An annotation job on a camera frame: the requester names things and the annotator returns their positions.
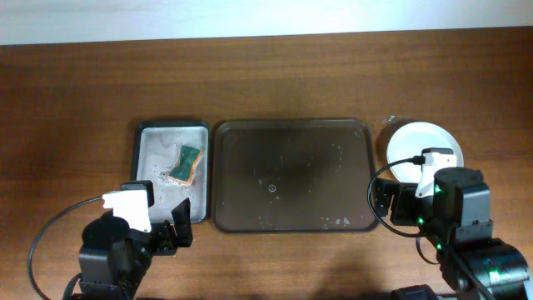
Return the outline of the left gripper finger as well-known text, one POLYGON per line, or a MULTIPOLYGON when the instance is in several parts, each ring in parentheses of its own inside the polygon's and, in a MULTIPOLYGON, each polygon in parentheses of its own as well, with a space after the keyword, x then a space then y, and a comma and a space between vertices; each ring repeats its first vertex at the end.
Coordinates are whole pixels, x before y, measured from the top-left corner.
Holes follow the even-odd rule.
POLYGON ((169 221, 152 225, 152 243, 155 255, 174 255, 173 228, 169 221))
POLYGON ((172 218, 178 247, 190 247, 193 242, 191 225, 191 202, 186 198, 172 209, 172 218))

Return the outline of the green orange sponge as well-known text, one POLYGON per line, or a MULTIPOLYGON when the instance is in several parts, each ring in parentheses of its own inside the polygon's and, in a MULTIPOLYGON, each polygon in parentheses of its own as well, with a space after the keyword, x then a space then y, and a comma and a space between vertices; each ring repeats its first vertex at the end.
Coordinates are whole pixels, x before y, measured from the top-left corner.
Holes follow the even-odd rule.
POLYGON ((190 185, 194 176, 194 170, 202 156, 202 150, 181 146, 176 165, 168 173, 168 178, 176 183, 190 185))

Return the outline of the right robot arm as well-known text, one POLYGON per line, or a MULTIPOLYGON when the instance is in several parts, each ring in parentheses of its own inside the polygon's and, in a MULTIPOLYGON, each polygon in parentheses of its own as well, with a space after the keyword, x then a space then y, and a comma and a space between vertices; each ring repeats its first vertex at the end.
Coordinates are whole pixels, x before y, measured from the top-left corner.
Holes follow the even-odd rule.
POLYGON ((367 203, 377 221, 405 237, 400 226, 415 227, 411 238, 426 239, 434 263, 457 299, 530 299, 532 272, 517 248, 493 236, 491 191, 478 170, 446 167, 431 175, 429 194, 412 183, 370 181, 367 203))

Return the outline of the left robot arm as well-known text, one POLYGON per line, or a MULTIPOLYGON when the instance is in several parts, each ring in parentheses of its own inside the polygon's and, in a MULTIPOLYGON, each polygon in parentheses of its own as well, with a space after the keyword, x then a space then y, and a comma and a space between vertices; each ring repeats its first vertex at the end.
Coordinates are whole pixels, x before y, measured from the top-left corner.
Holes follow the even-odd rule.
POLYGON ((191 202, 171 210, 171 220, 151 222, 153 184, 131 181, 102 195, 108 210, 82 231, 81 272, 67 284, 64 299, 133 299, 155 256, 173 256, 189 248, 193 234, 191 202))

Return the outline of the black soapy water tray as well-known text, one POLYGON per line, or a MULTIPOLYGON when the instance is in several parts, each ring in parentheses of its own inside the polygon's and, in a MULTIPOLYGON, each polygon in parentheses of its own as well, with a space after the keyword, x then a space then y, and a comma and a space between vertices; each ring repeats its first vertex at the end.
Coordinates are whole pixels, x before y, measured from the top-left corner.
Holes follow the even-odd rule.
POLYGON ((153 184, 154 204, 149 207, 152 223, 171 220, 171 210, 184 199, 191 202, 192 223, 207 216, 209 185, 208 125, 198 120, 145 121, 137 127, 132 157, 132 180, 149 180, 153 184), (190 182, 178 182, 170 172, 180 162, 184 147, 200 151, 191 168, 190 182))

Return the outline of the brown serving tray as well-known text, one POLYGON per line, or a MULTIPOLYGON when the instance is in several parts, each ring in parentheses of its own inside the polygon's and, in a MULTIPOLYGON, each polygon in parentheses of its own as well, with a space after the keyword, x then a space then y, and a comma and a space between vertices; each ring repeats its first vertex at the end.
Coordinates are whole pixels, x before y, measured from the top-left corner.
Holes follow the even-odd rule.
POLYGON ((357 119, 234 120, 213 134, 213 225, 224 233, 367 233, 372 135, 357 119))

